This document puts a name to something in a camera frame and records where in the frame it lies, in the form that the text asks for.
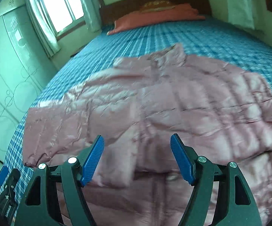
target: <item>silver screw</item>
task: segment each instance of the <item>silver screw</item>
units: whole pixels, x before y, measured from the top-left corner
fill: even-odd
[[[41,164],[38,166],[38,168],[41,169],[41,170],[44,169],[45,167],[46,167],[46,164],[45,164],[45,163],[41,163]]]
[[[231,166],[231,167],[233,167],[233,168],[236,168],[236,167],[237,167],[237,164],[236,164],[235,162],[232,161],[232,162],[229,163],[229,166]]]
[[[199,156],[198,161],[204,163],[207,161],[207,159],[204,156]]]
[[[70,157],[69,159],[68,159],[68,162],[70,163],[70,164],[73,164],[73,163],[75,163],[77,161],[77,158],[76,157]]]

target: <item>blue rubber pad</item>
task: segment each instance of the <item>blue rubber pad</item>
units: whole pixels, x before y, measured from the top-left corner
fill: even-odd
[[[96,143],[93,144],[93,148],[88,155],[87,160],[85,161],[83,168],[82,168],[82,177],[81,177],[81,184],[83,186],[86,185],[86,183],[90,182],[92,180],[93,174],[95,172],[95,169],[97,167],[97,164],[99,162],[99,159],[102,155],[103,149],[105,147],[105,140],[102,136],[100,136]]]
[[[180,143],[180,140],[175,135],[171,136],[171,149],[179,166],[181,175],[184,180],[188,181],[188,183],[192,185],[196,179],[194,177],[193,166],[183,149],[183,145],[184,144]]]
[[[8,167],[7,166],[3,166],[0,170],[0,186],[2,186],[2,184],[4,183],[7,175],[8,175]]]

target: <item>curtain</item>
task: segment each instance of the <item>curtain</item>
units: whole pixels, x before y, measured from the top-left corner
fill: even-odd
[[[96,32],[101,28],[98,0],[81,0],[84,11],[84,19],[88,30]]]
[[[252,0],[227,0],[227,4],[229,23],[255,29]]]
[[[39,7],[37,0],[25,0],[26,8],[28,14],[30,16],[31,22],[34,26],[36,34],[39,37],[39,40],[47,54],[50,58],[54,54],[56,54],[61,48],[58,45],[57,39],[47,24],[44,16],[42,14],[42,10]]]

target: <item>mattress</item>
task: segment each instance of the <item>mattress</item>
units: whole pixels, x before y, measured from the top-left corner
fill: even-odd
[[[146,26],[107,36],[109,28],[93,39],[81,52],[54,76],[32,106],[40,101],[60,99],[72,86],[84,81],[91,74],[112,66],[119,56],[137,57],[164,49],[176,42],[183,44],[187,54],[197,54],[221,59],[263,75],[272,88],[272,48],[237,29],[208,18],[205,21],[168,22]],[[21,178],[15,187],[19,203],[33,174],[22,161],[24,116],[10,142],[4,165],[17,168]]]

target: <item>wooden headboard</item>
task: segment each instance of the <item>wooden headboard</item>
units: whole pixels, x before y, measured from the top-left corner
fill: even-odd
[[[100,2],[100,16],[103,25],[111,25],[120,17],[139,10],[147,2],[155,0],[121,0],[109,5],[105,5],[103,0]],[[199,10],[200,14],[212,15],[209,0],[169,0],[174,4],[190,3],[193,8]]]

